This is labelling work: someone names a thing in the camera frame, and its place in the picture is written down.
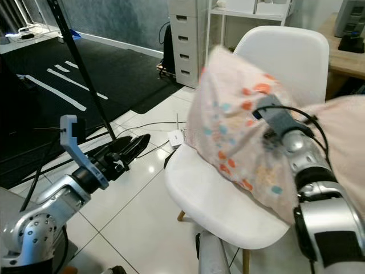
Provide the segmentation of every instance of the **white drawer unit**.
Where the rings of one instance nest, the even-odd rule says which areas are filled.
[[[205,49],[208,0],[169,0],[176,81],[189,87],[198,85]]]
[[[197,16],[197,1],[199,0],[168,0],[170,14]]]

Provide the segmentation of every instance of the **white tape line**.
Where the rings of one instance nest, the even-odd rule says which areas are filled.
[[[61,73],[59,73],[59,72],[57,72],[57,71],[54,71],[53,69],[51,69],[51,68],[48,68],[47,69],[47,71],[48,72],[50,72],[50,73],[52,73],[52,74],[54,74],[54,75],[56,75],[56,76],[58,76],[58,77],[60,77],[60,78],[62,78],[62,79],[64,79],[64,80],[66,80],[66,81],[69,81],[70,83],[72,83],[72,84],[75,84],[75,85],[77,85],[77,86],[79,86],[79,87],[82,87],[84,90],[87,90],[87,91],[89,91],[89,89],[86,87],[86,86],[83,86],[82,84],[80,84],[80,83],[78,83],[78,82],[75,82],[74,80],[72,80],[72,79],[70,79],[69,77],[66,77],[66,76],[64,76],[63,74],[61,74]],[[99,97],[101,97],[101,98],[103,98],[103,99],[105,99],[105,100],[108,100],[108,97],[106,97],[105,95],[103,95],[103,94],[100,94],[100,93],[96,93]]]
[[[76,67],[77,69],[79,68],[78,65],[75,65],[74,63],[71,63],[70,61],[66,61],[65,63],[71,67]]]
[[[55,65],[56,68],[58,68],[60,71],[63,71],[63,72],[70,72],[68,69],[64,68],[63,66],[60,66],[60,65]]]
[[[79,110],[81,110],[81,111],[86,110],[86,107],[84,107],[82,104],[80,104],[79,102],[73,100],[72,98],[68,97],[67,95],[64,95],[62,92],[56,90],[55,88],[50,87],[47,84],[44,84],[43,82],[35,79],[34,77],[32,77],[30,75],[26,75],[25,77],[27,79],[31,80],[32,82],[36,83],[38,86],[41,86],[41,87],[45,88],[46,90],[51,91],[55,95],[61,97],[63,100],[68,101],[68,103],[72,104],[74,107],[78,108]]]

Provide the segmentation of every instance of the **black floor mat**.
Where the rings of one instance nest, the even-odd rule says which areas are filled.
[[[96,91],[108,97],[108,100],[100,98],[100,101],[109,121],[128,110],[134,110],[139,114],[146,113],[181,88],[181,85],[169,78],[160,79],[156,71],[156,65],[160,61],[157,58],[85,39],[78,39],[75,43]],[[47,69],[52,69],[85,86],[79,70],[65,63],[65,61],[75,62],[67,45],[59,43],[57,38],[3,54],[2,58],[12,72],[31,75],[76,100],[87,109],[80,111],[50,91],[36,86],[31,92],[36,101],[31,125],[27,124],[24,128],[20,123],[17,128],[18,133],[2,135],[0,161],[50,142],[55,132],[30,131],[29,128],[59,127],[59,118],[64,114],[75,114],[85,118],[88,128],[102,123],[87,90],[47,72]],[[62,72],[55,68],[55,65],[61,65],[70,72]],[[9,104],[17,107],[17,102]],[[39,160],[43,151],[37,150],[0,164],[0,186],[5,188],[16,186],[22,178],[35,171],[37,165],[29,163]],[[55,146],[52,150],[53,157],[61,151],[59,146]],[[11,171],[24,164],[28,165]]]

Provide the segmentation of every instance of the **baseboard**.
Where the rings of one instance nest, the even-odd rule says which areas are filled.
[[[153,56],[156,58],[160,58],[160,59],[162,59],[164,57],[164,53],[162,51],[152,50],[152,49],[148,49],[146,47],[140,47],[140,46],[136,46],[136,45],[132,45],[132,44],[124,43],[124,42],[119,42],[116,40],[99,37],[99,36],[91,35],[91,34],[87,34],[87,33],[80,33],[80,32],[78,32],[78,33],[81,35],[82,38],[92,40],[95,42],[99,42],[99,43],[103,43],[106,45],[118,47],[120,49],[134,50],[134,51],[137,51],[138,53],[143,53],[143,54]]]

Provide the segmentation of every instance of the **black metal pole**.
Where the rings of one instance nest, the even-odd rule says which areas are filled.
[[[94,103],[96,105],[96,108],[99,111],[100,116],[102,117],[103,123],[105,125],[105,128],[108,130],[110,137],[112,140],[116,140],[115,134],[113,132],[112,127],[110,126],[110,123],[108,122],[108,119],[105,115],[105,112],[103,110],[103,106],[100,103],[99,97],[96,93],[96,90],[94,88],[94,85],[91,82],[90,76],[86,70],[85,64],[81,58],[81,55],[76,47],[76,44],[72,38],[72,35],[70,33],[70,29],[67,26],[66,20],[64,19],[64,16],[62,14],[61,8],[58,4],[58,0],[47,0],[48,4],[51,7],[51,11],[56,19],[56,22],[58,24],[58,27],[63,35],[63,39],[66,42],[66,45],[70,49],[72,57],[74,57],[74,60],[76,64],[79,67],[80,73],[82,77],[85,80],[86,86],[89,88],[90,94],[92,99],[94,100]]]

